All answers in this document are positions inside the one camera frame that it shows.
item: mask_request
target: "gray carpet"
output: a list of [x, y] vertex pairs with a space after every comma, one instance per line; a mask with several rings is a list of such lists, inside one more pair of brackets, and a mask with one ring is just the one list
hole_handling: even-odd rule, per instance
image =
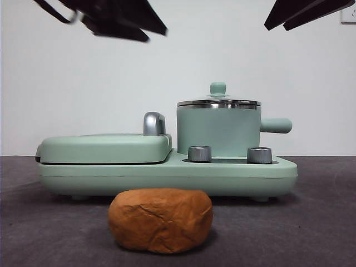
[[116, 245], [112, 197], [56, 196], [38, 182], [33, 157], [1, 157], [1, 266], [356, 266], [356, 157], [285, 158], [299, 171], [290, 194], [213, 197], [204, 245], [156, 255]]

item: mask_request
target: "cooking pot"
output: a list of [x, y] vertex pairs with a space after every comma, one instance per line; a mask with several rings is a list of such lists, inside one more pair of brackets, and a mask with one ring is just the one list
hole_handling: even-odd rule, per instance
[[260, 145], [260, 132], [288, 133], [287, 118], [261, 120], [261, 103], [233, 99], [226, 84], [214, 82], [210, 95], [177, 104], [178, 153], [190, 146], [210, 146], [212, 157], [244, 157]]

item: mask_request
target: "silver knob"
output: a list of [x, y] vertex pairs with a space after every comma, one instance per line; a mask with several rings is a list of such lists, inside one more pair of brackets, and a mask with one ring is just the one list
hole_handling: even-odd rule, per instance
[[272, 149], [269, 147], [250, 147], [247, 149], [247, 162], [255, 164], [272, 163]]
[[210, 146], [190, 146], [188, 148], [188, 160], [193, 162], [211, 161]]

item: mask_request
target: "wall outlet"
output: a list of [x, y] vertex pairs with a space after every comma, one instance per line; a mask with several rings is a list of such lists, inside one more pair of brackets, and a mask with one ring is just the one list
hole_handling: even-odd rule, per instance
[[341, 10], [342, 24], [356, 24], [356, 4]]

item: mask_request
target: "glass lid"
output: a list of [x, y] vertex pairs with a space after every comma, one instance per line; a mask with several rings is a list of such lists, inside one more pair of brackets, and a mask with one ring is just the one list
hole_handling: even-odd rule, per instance
[[252, 100], [238, 100], [230, 95], [226, 94], [226, 84], [224, 82], [213, 82], [210, 85], [210, 94], [199, 99], [182, 101], [177, 104], [181, 106], [191, 105], [211, 105], [221, 104], [219, 107], [229, 107], [230, 105], [238, 106], [261, 106], [261, 102]]

